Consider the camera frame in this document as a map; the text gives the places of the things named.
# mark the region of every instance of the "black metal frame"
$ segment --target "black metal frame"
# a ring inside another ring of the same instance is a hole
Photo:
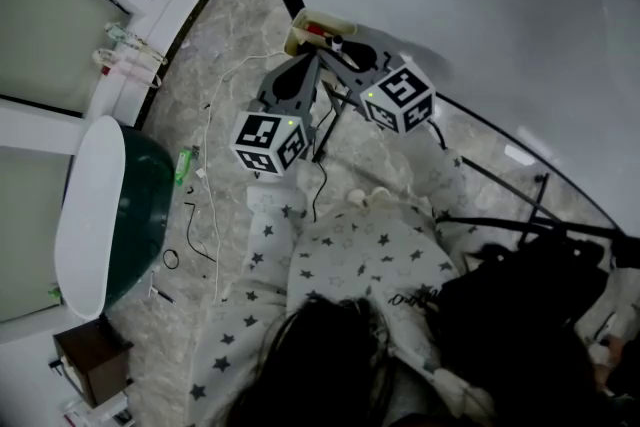
[[[292,18],[295,18],[295,16],[298,14],[298,12],[302,8],[305,7],[303,0],[283,0],[283,1],[284,1],[285,5],[286,5],[287,9],[289,10],[289,14],[291,15]],[[320,142],[320,146],[318,147],[318,149],[315,151],[315,153],[312,156],[311,161],[312,162],[318,162],[318,163],[322,160],[322,158],[325,155],[324,147],[325,147],[327,141],[329,140],[329,138],[331,137],[331,134],[332,134],[333,130],[335,129],[336,125],[338,124],[338,121],[340,120],[340,117],[342,116],[342,113],[344,112],[345,107],[347,105],[357,106],[356,102],[354,102],[353,100],[351,100],[349,98],[351,92],[349,92],[349,94],[347,94],[345,96],[345,95],[342,95],[340,93],[337,93],[336,91],[333,91],[332,88],[327,87],[326,85],[325,85],[325,90],[326,90],[326,92],[327,92],[327,94],[329,96],[329,100],[331,101],[331,104],[332,104],[334,110],[336,111],[336,113],[334,115],[333,120],[331,121],[331,124],[329,125],[329,128],[327,129],[327,132],[325,133],[324,137],[322,138],[322,141]],[[464,113],[468,114],[469,116],[473,117],[474,119],[478,120],[479,122],[483,123],[484,125],[488,126],[491,129],[493,129],[494,131],[496,131],[497,133],[499,133],[500,135],[505,137],[507,140],[509,140],[512,143],[514,143],[516,146],[522,148],[525,152],[527,152],[528,154],[533,156],[536,160],[544,163],[551,171],[553,171],[556,175],[558,175],[560,178],[562,178],[566,183],[568,183],[575,190],[577,190],[613,226],[613,229],[604,229],[604,228],[601,229],[602,231],[600,232],[601,233],[600,236],[611,238],[611,233],[623,233],[621,228],[620,228],[620,226],[611,218],[611,216],[609,216],[609,214],[607,214],[602,209],[602,207],[600,207],[600,205],[598,205],[588,194],[586,194],[572,180],[567,178],[567,176],[565,176],[557,168],[555,168],[553,165],[551,165],[549,162],[547,162],[544,158],[542,158],[537,152],[531,150],[529,147],[524,145],[522,142],[517,140],[515,137],[511,136],[509,133],[507,133],[506,131],[504,131],[501,128],[499,128],[497,125],[491,123],[490,121],[484,119],[482,116],[480,116],[480,115],[476,114],[475,112],[467,109],[466,107],[460,105],[458,102],[452,100],[451,98],[448,98],[447,96],[445,96],[445,95],[443,95],[441,93],[437,93],[437,97],[439,99],[441,99],[442,101],[447,102],[448,104],[460,109]],[[521,230],[521,231],[523,231],[523,233],[522,233],[522,236],[520,238],[519,245],[522,245],[526,241],[526,237],[529,234],[529,232],[537,232],[536,228],[539,228],[539,224],[545,224],[545,223],[549,223],[549,222],[550,223],[562,223],[562,221],[555,214],[553,214],[550,210],[548,210],[546,207],[544,207],[541,204],[542,200],[544,198],[544,194],[546,192],[547,183],[548,183],[548,180],[549,180],[549,173],[546,173],[545,175],[542,175],[542,178],[536,177],[536,181],[539,180],[541,185],[540,185],[540,189],[538,190],[538,194],[536,195],[536,198],[532,199],[529,196],[527,196],[526,194],[524,194],[523,192],[519,191],[518,189],[516,189],[515,187],[510,185],[509,183],[507,183],[504,180],[502,180],[500,177],[494,175],[493,173],[491,173],[487,169],[485,169],[482,166],[476,164],[475,162],[469,160],[468,158],[462,157],[462,160],[467,166],[471,167],[475,171],[481,173],[485,177],[487,177],[490,180],[494,181],[495,183],[497,183],[501,187],[507,189],[509,192],[511,192],[512,194],[516,195],[518,198],[520,198],[521,200],[525,201],[526,203],[528,203],[529,205],[531,205],[533,207],[533,210],[531,212],[531,215],[529,216],[529,220],[528,220],[528,223],[527,223],[532,228],[529,231]],[[541,213],[545,214],[549,219],[538,217],[537,216],[538,212],[541,212]],[[587,231],[589,231],[591,228],[595,228],[595,227],[591,227],[591,226],[587,226],[587,225],[579,225],[577,223],[562,223],[562,224],[563,225],[571,224],[574,228],[582,227],[582,228],[586,229]]]

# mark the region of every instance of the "person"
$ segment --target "person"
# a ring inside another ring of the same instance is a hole
[[[304,423],[336,425],[338,411],[340,424],[373,425],[448,414],[425,386],[437,388],[439,363],[421,294],[464,272],[464,253],[481,239],[473,227],[435,226],[438,215],[475,214],[459,156],[426,129],[399,144],[420,201],[354,191],[304,224],[295,169],[248,186],[242,275],[211,307],[196,347],[188,425],[283,425],[303,414]],[[460,383],[443,386],[462,414]]]

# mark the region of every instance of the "marble floor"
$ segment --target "marble floor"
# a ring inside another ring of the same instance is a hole
[[[248,61],[228,74],[212,95],[223,74],[249,55],[267,55],[282,49],[290,17],[282,0],[210,0],[164,78],[143,131],[177,158],[183,148],[202,148],[199,160],[182,186],[176,186],[164,249],[179,255],[179,266],[169,270],[159,258],[152,266],[157,288],[176,304],[158,296],[146,297],[142,287],[134,288],[108,313],[115,327],[135,346],[130,370],[134,384],[129,388],[131,409],[142,426],[184,425],[191,354],[212,303],[216,288],[215,264],[198,255],[187,242],[191,207],[195,212],[189,238],[199,251],[214,256],[218,238],[205,182],[194,168],[204,165],[204,135],[209,110],[211,126],[207,134],[207,167],[215,201],[220,235],[218,290],[237,276],[244,257],[249,212],[245,188],[251,178],[241,172],[228,149],[228,138],[239,110],[253,98],[265,72],[287,57],[277,55]],[[314,106],[316,120],[330,108],[324,93]],[[534,177],[546,171],[544,165],[530,165],[508,157],[508,141],[468,115],[440,102],[436,121],[447,144],[461,154],[520,188],[535,195]],[[327,120],[322,128],[329,125]],[[400,195],[408,194],[411,170],[392,144],[390,134],[381,132],[353,112],[346,112],[327,147],[324,160],[327,185],[318,201],[318,215],[344,198],[356,187],[365,190],[385,185]],[[526,219],[531,207],[478,173],[468,171],[468,186],[481,214],[510,219]],[[319,167],[303,163],[301,187],[311,199],[323,181]],[[545,206],[567,220],[606,225],[606,219],[577,191],[552,176]],[[517,236],[487,230],[487,238],[513,244]],[[174,261],[168,255],[168,263]],[[590,320],[600,322],[604,313]]]

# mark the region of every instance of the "person's arm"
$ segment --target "person's arm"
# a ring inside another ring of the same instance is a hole
[[[295,171],[247,188],[253,212],[242,275],[209,312],[196,347],[187,425],[208,425],[252,377],[268,328],[284,317],[289,263],[306,196]]]
[[[455,150],[443,150],[426,127],[400,139],[399,145],[414,174],[412,192],[427,197],[434,219],[442,216],[477,217],[473,200],[467,194],[462,158]],[[438,242],[460,272],[466,271],[464,257],[477,251],[482,238],[475,226],[440,223]]]

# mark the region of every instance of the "black hair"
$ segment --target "black hair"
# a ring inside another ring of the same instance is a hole
[[[216,425],[378,426],[391,392],[388,332],[365,299],[309,298],[279,327]]]
[[[607,277],[593,248],[575,242],[541,236],[514,252],[487,245],[474,255],[487,263],[429,298],[442,365],[492,396],[494,425],[606,425],[574,323]]]

